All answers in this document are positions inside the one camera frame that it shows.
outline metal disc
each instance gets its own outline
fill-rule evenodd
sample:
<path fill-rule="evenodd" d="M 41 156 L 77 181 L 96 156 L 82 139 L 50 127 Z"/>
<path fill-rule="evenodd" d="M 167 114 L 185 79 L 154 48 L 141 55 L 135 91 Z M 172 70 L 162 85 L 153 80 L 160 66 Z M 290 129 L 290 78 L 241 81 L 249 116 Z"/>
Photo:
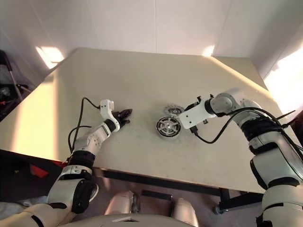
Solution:
<path fill-rule="evenodd" d="M 181 131 L 181 125 L 173 117 L 162 117 L 156 125 L 157 132 L 165 140 L 174 140 Z"/>
<path fill-rule="evenodd" d="M 184 112 L 184 108 L 179 105 L 171 104 L 164 108 L 164 113 L 167 116 L 176 117 L 176 116 L 179 116 L 182 112 Z"/>

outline white table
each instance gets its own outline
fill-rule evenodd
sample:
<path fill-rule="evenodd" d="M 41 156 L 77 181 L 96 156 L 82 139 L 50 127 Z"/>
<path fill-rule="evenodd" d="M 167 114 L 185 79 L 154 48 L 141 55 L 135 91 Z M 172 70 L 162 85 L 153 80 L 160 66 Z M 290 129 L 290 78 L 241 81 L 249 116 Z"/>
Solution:
<path fill-rule="evenodd" d="M 155 130 L 167 104 L 186 107 L 197 96 L 208 98 L 232 87 L 273 115 L 281 114 L 267 90 L 213 58 L 79 49 L 0 123 L 0 149 L 64 161 L 81 98 L 96 104 L 111 99 L 116 110 L 133 109 L 131 123 L 103 144 L 96 167 L 262 193 L 250 169 L 253 154 L 235 123 L 213 145 L 184 129 L 178 139 L 164 141 Z M 200 135 L 212 140 L 227 119 L 201 124 Z M 102 121 L 85 104 L 82 124 Z"/>

